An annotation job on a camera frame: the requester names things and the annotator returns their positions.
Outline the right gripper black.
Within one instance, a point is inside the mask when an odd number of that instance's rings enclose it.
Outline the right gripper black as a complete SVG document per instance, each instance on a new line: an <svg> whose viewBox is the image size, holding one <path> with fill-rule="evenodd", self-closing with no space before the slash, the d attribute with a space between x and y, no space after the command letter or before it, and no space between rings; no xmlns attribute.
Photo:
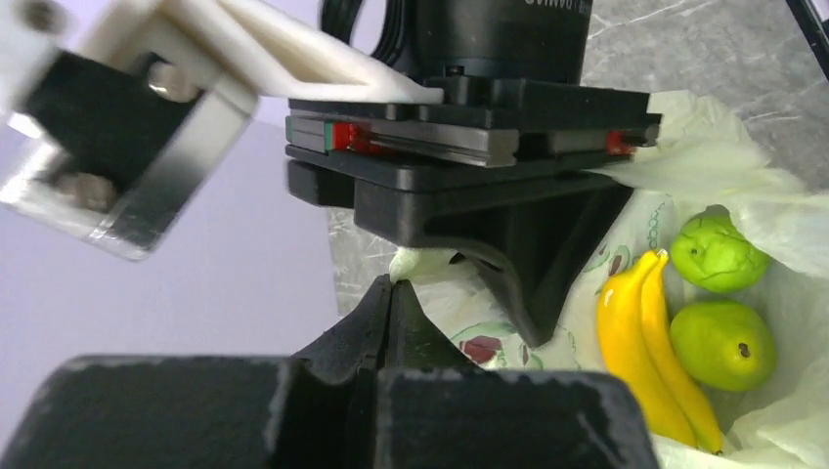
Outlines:
<svg viewBox="0 0 829 469"><path fill-rule="evenodd" d="M458 252L524 342L551 340L633 190L601 169L656 143L647 94L441 78L438 104L294 101L287 186L394 244Z"/></svg>

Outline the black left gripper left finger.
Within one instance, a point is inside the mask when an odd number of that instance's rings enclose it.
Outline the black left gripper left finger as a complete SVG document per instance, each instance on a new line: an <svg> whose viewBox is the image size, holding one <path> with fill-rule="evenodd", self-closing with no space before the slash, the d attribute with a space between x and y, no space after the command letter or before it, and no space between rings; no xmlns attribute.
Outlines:
<svg viewBox="0 0 829 469"><path fill-rule="evenodd" d="M289 357L87 356L39 388L5 468L370 468L393 285Z"/></svg>

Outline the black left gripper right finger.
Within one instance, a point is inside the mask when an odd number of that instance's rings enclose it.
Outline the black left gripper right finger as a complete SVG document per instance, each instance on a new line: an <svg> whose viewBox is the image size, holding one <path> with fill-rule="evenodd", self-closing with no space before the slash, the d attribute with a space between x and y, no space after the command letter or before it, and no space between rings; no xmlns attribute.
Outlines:
<svg viewBox="0 0 829 469"><path fill-rule="evenodd" d="M470 362L392 289L377 378L376 468L655 468L638 404L600 372L498 370Z"/></svg>

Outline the yellow fake banana bunch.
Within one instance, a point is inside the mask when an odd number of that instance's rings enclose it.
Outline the yellow fake banana bunch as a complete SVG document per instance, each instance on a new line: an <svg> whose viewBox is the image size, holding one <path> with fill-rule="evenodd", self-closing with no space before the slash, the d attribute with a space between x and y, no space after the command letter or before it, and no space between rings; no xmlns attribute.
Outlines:
<svg viewBox="0 0 829 469"><path fill-rule="evenodd" d="M596 333L607 370L638 401L648 429L717 454L722 435L713 407L678 361L669 334L664 249L645 252L609 277L598 295Z"/></svg>

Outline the light green plastic bag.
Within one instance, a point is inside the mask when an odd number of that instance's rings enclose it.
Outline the light green plastic bag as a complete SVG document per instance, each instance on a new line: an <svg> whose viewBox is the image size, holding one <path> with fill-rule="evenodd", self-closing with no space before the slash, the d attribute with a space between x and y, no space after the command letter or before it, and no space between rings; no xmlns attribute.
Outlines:
<svg viewBox="0 0 829 469"><path fill-rule="evenodd" d="M714 368L712 348L678 343L682 362L706 378L726 447L707 455L666 439L666 468L824 468L828 464L828 195L771 166L737 115L687 91L655 93L663 117L653 149L612 171L632 198L582 264L551 341L529 349L471 267L447 249L401 248L389 271L409 280L427 316L458 345L495 338L484 368L599 371L600 287L642 254L666 249L674 325L723 296L757 311L776 348L766 380L743 385Z"/></svg>

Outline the light green fake pear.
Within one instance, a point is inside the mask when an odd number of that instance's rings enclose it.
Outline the light green fake pear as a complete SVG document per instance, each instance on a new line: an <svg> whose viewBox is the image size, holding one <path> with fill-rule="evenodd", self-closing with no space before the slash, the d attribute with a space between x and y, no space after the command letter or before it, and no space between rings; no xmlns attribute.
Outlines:
<svg viewBox="0 0 829 469"><path fill-rule="evenodd" d="M776 345L765 321L752 308L733 300L683 307L671 322L670 337L686 372L719 390L754 390L776 368Z"/></svg>

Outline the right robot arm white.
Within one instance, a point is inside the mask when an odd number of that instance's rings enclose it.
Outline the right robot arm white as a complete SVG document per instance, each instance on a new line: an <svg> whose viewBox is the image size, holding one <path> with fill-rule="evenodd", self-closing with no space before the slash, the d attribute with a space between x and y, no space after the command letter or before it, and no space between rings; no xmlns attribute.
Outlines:
<svg viewBox="0 0 829 469"><path fill-rule="evenodd" d="M391 1L374 57L435 104L293 100L287 186L410 248L468 259L523 340L548 342L655 145L645 93L581 85L589 1Z"/></svg>

